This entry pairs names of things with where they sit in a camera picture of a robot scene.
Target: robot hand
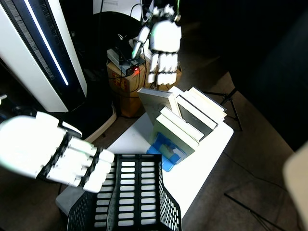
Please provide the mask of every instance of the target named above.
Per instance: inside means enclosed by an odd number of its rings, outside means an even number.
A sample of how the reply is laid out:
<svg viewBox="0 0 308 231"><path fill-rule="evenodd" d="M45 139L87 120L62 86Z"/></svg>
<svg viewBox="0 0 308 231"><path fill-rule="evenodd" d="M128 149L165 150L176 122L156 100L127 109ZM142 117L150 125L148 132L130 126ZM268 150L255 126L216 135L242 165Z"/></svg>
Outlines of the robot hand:
<svg viewBox="0 0 308 231"><path fill-rule="evenodd" d="M79 138L79 130L60 127L49 114L16 116L0 124L0 166L98 193L115 155Z"/></svg>
<svg viewBox="0 0 308 231"><path fill-rule="evenodd" d="M137 43L135 44L132 58L135 58L140 47L144 45L149 34L150 50L153 53L148 82L157 85L173 84L177 79L178 54L180 49L181 27L175 21L180 19L173 8L168 4L163 9L155 7L141 29Z"/></svg>

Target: stack of books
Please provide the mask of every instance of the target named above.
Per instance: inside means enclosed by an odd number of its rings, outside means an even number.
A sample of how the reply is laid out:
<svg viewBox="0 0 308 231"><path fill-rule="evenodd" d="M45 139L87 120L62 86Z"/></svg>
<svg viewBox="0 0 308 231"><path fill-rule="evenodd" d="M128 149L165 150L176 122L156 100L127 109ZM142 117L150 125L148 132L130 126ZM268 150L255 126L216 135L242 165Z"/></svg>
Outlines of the stack of books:
<svg viewBox="0 0 308 231"><path fill-rule="evenodd" d="M154 125L149 143L175 165L193 154L227 115L196 88L141 88L138 95Z"/></svg>

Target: brown box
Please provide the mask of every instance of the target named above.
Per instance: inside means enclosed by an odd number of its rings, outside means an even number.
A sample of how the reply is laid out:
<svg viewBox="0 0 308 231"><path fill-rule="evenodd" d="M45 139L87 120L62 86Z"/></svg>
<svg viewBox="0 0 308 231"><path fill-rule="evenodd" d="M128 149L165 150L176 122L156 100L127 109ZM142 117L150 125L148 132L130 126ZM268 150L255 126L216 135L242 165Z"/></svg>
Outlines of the brown box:
<svg viewBox="0 0 308 231"><path fill-rule="evenodd" d="M146 61L147 73L145 75L145 65L140 65L140 73L134 73L128 77L121 77L121 71L110 62L107 65L109 84L113 94L120 101L121 112L124 116L132 117L136 114L141 106L141 101L137 91L145 86L150 88L151 84L147 82L147 77L150 71L150 63ZM159 90L168 91L171 87L176 86L182 76L182 70L179 67L177 70L177 81L172 85L160 85Z"/></svg>

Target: black basket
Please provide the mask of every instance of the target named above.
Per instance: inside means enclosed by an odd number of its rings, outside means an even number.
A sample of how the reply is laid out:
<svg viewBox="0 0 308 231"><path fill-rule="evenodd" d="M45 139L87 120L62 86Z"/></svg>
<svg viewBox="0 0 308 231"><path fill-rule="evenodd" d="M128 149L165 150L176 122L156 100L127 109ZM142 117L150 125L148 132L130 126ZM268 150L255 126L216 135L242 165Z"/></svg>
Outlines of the black basket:
<svg viewBox="0 0 308 231"><path fill-rule="evenodd" d="M163 184L161 155L117 155L112 171L101 192L85 192L74 204L68 231L182 230L180 207Z"/></svg>

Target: table top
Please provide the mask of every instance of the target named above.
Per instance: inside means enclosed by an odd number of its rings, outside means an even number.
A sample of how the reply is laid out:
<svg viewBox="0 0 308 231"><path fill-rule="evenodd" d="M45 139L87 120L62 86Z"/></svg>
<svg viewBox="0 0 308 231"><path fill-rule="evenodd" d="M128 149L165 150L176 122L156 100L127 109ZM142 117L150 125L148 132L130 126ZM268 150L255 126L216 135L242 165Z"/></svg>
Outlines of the table top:
<svg viewBox="0 0 308 231"><path fill-rule="evenodd" d="M116 154L144 154L150 148L148 139L152 129L153 125L145 113L108 150ZM180 205L182 217L212 171L232 134L232 128L223 122L220 123L203 140L195 153L175 165L170 172L163 171L164 186Z"/></svg>

